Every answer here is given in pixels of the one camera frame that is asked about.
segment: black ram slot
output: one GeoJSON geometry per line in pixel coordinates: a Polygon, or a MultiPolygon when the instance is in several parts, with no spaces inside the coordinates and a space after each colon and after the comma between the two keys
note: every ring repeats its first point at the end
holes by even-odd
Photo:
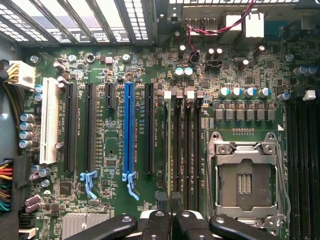
{"type": "Polygon", "coordinates": [[[176,98],[174,105],[174,120],[173,120],[173,192],[181,191],[180,169],[181,169],[181,106],[182,99],[176,98]]]}
{"type": "Polygon", "coordinates": [[[106,109],[116,109],[116,86],[113,83],[104,85],[104,100],[106,109]]]}
{"type": "Polygon", "coordinates": [[[146,174],[153,174],[155,158],[154,84],[146,83],[144,92],[144,170],[146,174]]]}
{"type": "Polygon", "coordinates": [[[96,86],[93,84],[85,85],[85,152],[84,152],[84,171],[92,172],[95,170],[96,157],[96,86]]]}
{"type": "Polygon", "coordinates": [[[76,167],[76,140],[77,140],[77,85],[66,85],[65,117],[64,117],[64,153],[63,170],[73,173],[76,167]]]}

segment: white connector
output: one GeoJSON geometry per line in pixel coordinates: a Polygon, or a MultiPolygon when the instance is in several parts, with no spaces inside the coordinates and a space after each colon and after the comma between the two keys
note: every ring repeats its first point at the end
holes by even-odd
{"type": "Polygon", "coordinates": [[[58,81],[52,77],[43,78],[42,112],[40,132],[40,164],[57,162],[55,144],[58,139],[58,81]]]}
{"type": "Polygon", "coordinates": [[[18,82],[8,82],[9,84],[24,88],[35,89],[36,83],[36,70],[34,67],[29,66],[23,61],[9,61],[9,64],[16,64],[17,80],[18,82]]]}

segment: pcie slot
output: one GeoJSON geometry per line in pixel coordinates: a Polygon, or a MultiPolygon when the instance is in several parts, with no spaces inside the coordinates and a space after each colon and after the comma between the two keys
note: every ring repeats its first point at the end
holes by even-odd
{"type": "Polygon", "coordinates": [[[96,100],[97,87],[93,84],[85,85],[85,129],[84,129],[84,171],[95,170],[96,157],[96,100]]]}
{"type": "Polygon", "coordinates": [[[104,100],[106,109],[116,109],[116,86],[113,83],[104,85],[104,100]]]}
{"type": "Polygon", "coordinates": [[[55,144],[58,137],[58,81],[52,77],[43,78],[41,131],[40,131],[40,164],[57,162],[55,144]]]}
{"type": "Polygon", "coordinates": [[[75,171],[76,139],[77,139],[77,85],[69,83],[66,85],[65,117],[64,117],[64,153],[63,170],[65,172],[75,171]]]}
{"type": "Polygon", "coordinates": [[[144,85],[144,167],[146,174],[154,173],[155,104],[154,84],[144,85]]]}

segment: electrolytic capacitor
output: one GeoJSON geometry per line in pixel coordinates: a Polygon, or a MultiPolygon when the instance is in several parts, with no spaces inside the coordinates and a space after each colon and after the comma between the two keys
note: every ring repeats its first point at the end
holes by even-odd
{"type": "Polygon", "coordinates": [[[249,87],[248,89],[244,90],[244,96],[246,98],[252,98],[256,94],[256,89],[253,87],[249,87]]]}
{"type": "Polygon", "coordinates": [[[178,49],[178,56],[181,58],[184,56],[185,53],[186,53],[186,46],[180,45],[178,49]]]}
{"type": "Polygon", "coordinates": [[[36,93],[41,94],[41,93],[42,93],[42,91],[43,91],[43,87],[42,87],[42,85],[40,85],[40,84],[35,85],[35,87],[34,87],[34,91],[35,91],[36,93]]]}
{"type": "Polygon", "coordinates": [[[22,122],[32,122],[33,120],[35,120],[35,117],[30,113],[22,113],[20,116],[20,120],[22,122]]]}
{"type": "Polygon", "coordinates": [[[242,93],[241,88],[240,87],[235,87],[234,89],[231,90],[230,94],[231,94],[231,96],[233,98],[237,98],[237,97],[239,97],[241,95],[241,93],[242,93]]]}
{"type": "Polygon", "coordinates": [[[43,181],[40,182],[41,187],[43,188],[47,188],[50,186],[50,181],[48,179],[45,179],[43,181]]]}
{"type": "Polygon", "coordinates": [[[31,140],[21,140],[19,142],[19,148],[21,148],[21,149],[31,148],[32,145],[33,145],[33,142],[31,140]]]}
{"type": "Polygon", "coordinates": [[[47,177],[51,174],[51,168],[46,167],[46,168],[40,169],[38,174],[41,178],[47,177]]]}
{"type": "Polygon", "coordinates": [[[42,94],[41,93],[36,93],[34,95],[34,100],[36,100],[37,102],[41,102],[42,101],[42,94]]]}
{"type": "Polygon", "coordinates": [[[222,49],[221,48],[217,48],[213,54],[213,59],[218,59],[220,58],[221,54],[222,54],[222,49]]]}
{"type": "Polygon", "coordinates": [[[20,123],[20,129],[23,131],[30,131],[34,127],[33,123],[30,122],[22,122],[20,123]]]}
{"type": "Polygon", "coordinates": [[[41,206],[41,204],[39,202],[37,202],[36,204],[33,204],[31,206],[27,206],[25,208],[25,212],[28,213],[28,214],[32,213],[32,212],[38,210],[40,208],[40,206],[41,206]]]}
{"type": "Polygon", "coordinates": [[[62,65],[60,62],[55,61],[53,63],[53,66],[58,69],[60,72],[64,72],[66,70],[66,67],[62,65]]]}
{"type": "Polygon", "coordinates": [[[266,98],[269,96],[269,88],[265,87],[265,88],[262,88],[261,90],[259,90],[259,97],[260,98],[266,98]]]}
{"type": "Polygon", "coordinates": [[[277,97],[280,101],[286,101],[286,100],[289,100],[290,99],[290,94],[285,92],[285,93],[282,93],[282,94],[279,94],[278,97],[277,97]]]}
{"type": "Polygon", "coordinates": [[[214,53],[215,53],[215,50],[213,48],[209,48],[208,51],[206,52],[205,58],[211,59],[214,53]]]}
{"type": "Polygon", "coordinates": [[[249,64],[249,61],[247,59],[243,60],[242,62],[239,63],[238,69],[240,71],[244,70],[249,64]]]}
{"type": "Polygon", "coordinates": [[[259,57],[261,54],[263,54],[265,52],[266,48],[265,46],[259,46],[254,52],[253,52],[253,56],[259,57]]]}
{"type": "Polygon", "coordinates": [[[184,75],[184,70],[181,67],[177,67],[174,71],[174,75],[179,79],[184,75]]]}
{"type": "Polygon", "coordinates": [[[37,174],[37,173],[39,173],[40,170],[43,169],[43,168],[44,168],[44,166],[43,166],[43,165],[40,165],[40,164],[33,165],[33,166],[31,167],[31,172],[32,172],[33,174],[37,174]]]}
{"type": "Polygon", "coordinates": [[[225,98],[226,96],[228,96],[229,92],[230,92],[229,88],[223,87],[219,90],[219,96],[221,98],[225,98]]]}
{"type": "Polygon", "coordinates": [[[21,131],[19,133],[19,138],[21,138],[22,140],[31,139],[33,135],[34,134],[32,131],[21,131]]]}
{"type": "Polygon", "coordinates": [[[299,67],[296,67],[293,70],[293,73],[296,76],[301,76],[303,74],[306,74],[307,72],[308,72],[308,67],[307,66],[299,66],[299,67]]]}
{"type": "Polygon", "coordinates": [[[186,77],[186,78],[190,78],[192,76],[192,73],[194,71],[192,70],[191,67],[186,67],[184,72],[183,72],[183,75],[186,77]]]}
{"type": "Polygon", "coordinates": [[[28,198],[24,201],[24,205],[31,206],[33,204],[38,203],[41,200],[41,197],[39,195],[34,195],[33,197],[28,198]]]}

